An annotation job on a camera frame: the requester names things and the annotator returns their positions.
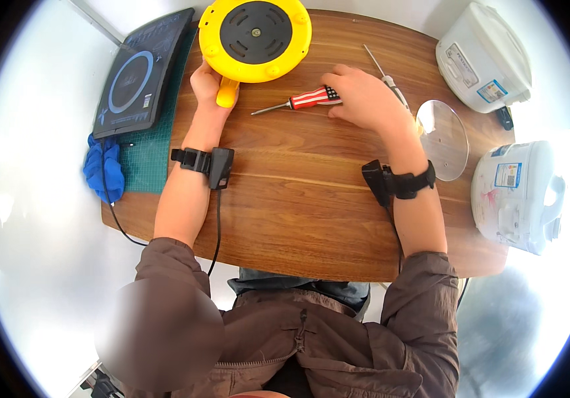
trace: wood grain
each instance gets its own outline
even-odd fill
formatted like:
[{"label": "wood grain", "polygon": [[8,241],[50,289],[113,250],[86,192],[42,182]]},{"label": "wood grain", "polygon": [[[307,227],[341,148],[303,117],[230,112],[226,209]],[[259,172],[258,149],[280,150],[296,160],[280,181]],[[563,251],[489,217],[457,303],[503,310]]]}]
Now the wood grain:
[{"label": "wood grain", "polygon": [[[398,247],[385,213],[366,186],[360,167],[387,161],[381,140],[371,131],[329,120],[328,107],[298,111],[250,112],[315,89],[322,73],[344,63],[378,74],[362,48],[366,43],[391,74],[415,115],[427,100],[442,100],[456,111],[468,134],[470,154],[462,176],[439,181],[451,263],[462,277],[501,272],[507,248],[484,239],[475,228],[470,185],[478,160],[489,149],[511,143],[494,115],[472,111],[440,76],[437,41],[408,28],[357,15],[310,10],[313,39],[309,55],[290,73],[263,84],[242,84],[221,146],[236,153],[228,189],[222,193],[219,260],[264,271],[329,280],[390,282],[398,274]],[[201,63],[195,43],[185,82]],[[184,84],[172,130],[178,148],[196,109]],[[174,162],[169,162],[168,171]],[[194,252],[212,258],[216,245],[216,196]],[[126,193],[115,212],[126,232],[153,235],[158,195]],[[102,205],[102,219],[114,227]]]}]

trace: black cable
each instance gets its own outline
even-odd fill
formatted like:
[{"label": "black cable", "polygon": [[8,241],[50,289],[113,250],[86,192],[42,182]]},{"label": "black cable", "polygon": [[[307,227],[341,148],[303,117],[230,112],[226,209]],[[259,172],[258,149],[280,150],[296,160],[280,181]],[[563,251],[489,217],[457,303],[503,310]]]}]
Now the black cable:
[{"label": "black cable", "polygon": [[457,299],[457,308],[459,309],[459,305],[462,303],[462,298],[464,297],[464,292],[466,291],[466,287],[468,286],[468,282],[471,282],[471,278],[466,278],[466,283],[464,283],[464,287],[462,288],[462,292]]},{"label": "black cable", "polygon": [[398,235],[398,230],[396,229],[396,222],[393,219],[393,216],[391,214],[391,210],[389,209],[388,206],[386,206],[384,208],[384,210],[387,211],[387,216],[389,217],[389,222],[391,223],[391,227],[393,227],[393,232],[396,235],[396,238],[398,239],[398,249],[400,249],[400,251],[398,252],[398,274],[400,273],[400,271],[402,271],[402,258],[404,257],[404,250],[402,250],[402,242],[400,242],[400,235]]},{"label": "black cable", "polygon": [[207,276],[212,274],[212,269],[214,269],[214,264],[216,263],[216,258],[219,256],[219,248],[221,247],[221,192],[222,189],[218,189],[216,198],[216,250],[214,251],[214,258],[212,259],[212,265],[210,270],[207,271]]},{"label": "black cable", "polygon": [[115,224],[117,224],[117,228],[121,231],[121,233],[132,243],[138,244],[139,246],[147,246],[146,243],[141,243],[133,240],[124,229],[119,225],[119,221],[117,221],[117,216],[115,215],[115,210],[112,208],[112,203],[110,202],[110,198],[108,197],[108,187],[106,186],[106,170],[105,170],[105,159],[104,159],[104,152],[103,152],[103,142],[104,139],[101,140],[101,180],[103,181],[103,191],[106,193],[106,202],[108,202],[108,207],[110,208],[110,212],[112,213],[112,218],[115,219]]}]

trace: red and white striped screwdriver handle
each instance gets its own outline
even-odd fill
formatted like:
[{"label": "red and white striped screwdriver handle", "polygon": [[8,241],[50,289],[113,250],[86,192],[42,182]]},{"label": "red and white striped screwdriver handle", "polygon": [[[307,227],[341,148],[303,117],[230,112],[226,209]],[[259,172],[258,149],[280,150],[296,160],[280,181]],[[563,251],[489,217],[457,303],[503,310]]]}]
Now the red and white striped screwdriver handle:
[{"label": "red and white striped screwdriver handle", "polygon": [[301,107],[311,107],[314,105],[340,104],[342,100],[336,90],[329,86],[322,86],[315,91],[303,92],[299,96],[289,97],[289,107],[300,109]]}]

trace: sticker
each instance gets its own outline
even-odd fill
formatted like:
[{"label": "sticker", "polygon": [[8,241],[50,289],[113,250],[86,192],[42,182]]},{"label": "sticker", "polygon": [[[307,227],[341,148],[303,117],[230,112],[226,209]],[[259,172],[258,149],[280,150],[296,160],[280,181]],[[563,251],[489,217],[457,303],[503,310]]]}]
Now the sticker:
[{"label": "sticker", "polygon": [[497,164],[495,173],[495,187],[516,188],[519,186],[519,178],[522,173],[521,163]]},{"label": "sticker", "polygon": [[459,49],[456,43],[451,44],[450,47],[446,50],[446,56],[450,58],[451,61],[456,65],[457,69],[459,69],[460,73],[462,74],[462,79],[464,80],[464,84],[470,88],[480,82],[477,75],[475,75],[475,71],[471,68],[470,64],[462,54],[462,51]]},{"label": "sticker", "polygon": [[152,97],[152,94],[146,94],[146,96],[144,97],[144,107],[148,107],[150,105],[150,97]]},{"label": "sticker", "polygon": [[510,148],[512,144],[508,144],[508,145],[502,145],[501,147],[498,147],[497,149],[495,149],[495,152],[492,153],[492,155],[490,155],[490,157],[497,157],[497,156],[503,156],[506,155],[506,152],[508,152],[508,148]]},{"label": "sticker", "polygon": [[497,83],[497,80],[493,80],[491,83],[480,88],[477,93],[490,104],[491,102],[504,98],[508,94],[508,91],[505,91],[504,88]]}]

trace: hand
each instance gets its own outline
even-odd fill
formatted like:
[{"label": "hand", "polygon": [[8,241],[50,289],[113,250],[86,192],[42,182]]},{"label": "hand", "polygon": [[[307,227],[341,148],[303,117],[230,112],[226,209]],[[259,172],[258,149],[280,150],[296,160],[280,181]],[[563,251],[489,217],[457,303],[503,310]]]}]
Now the hand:
[{"label": "hand", "polygon": [[415,130],[413,116],[386,84],[358,68],[338,64],[333,73],[322,75],[321,84],[331,86],[342,98],[342,106],[329,110],[330,118],[373,130],[382,139],[388,134]]},{"label": "hand", "polygon": [[[209,117],[220,116],[226,119],[233,106],[221,107],[216,104],[216,95],[219,92],[220,84],[221,75],[214,71],[203,58],[201,66],[190,76],[190,85],[198,101],[198,107],[207,113]],[[236,100],[238,100],[238,90],[236,91],[234,105],[236,105]]]}]

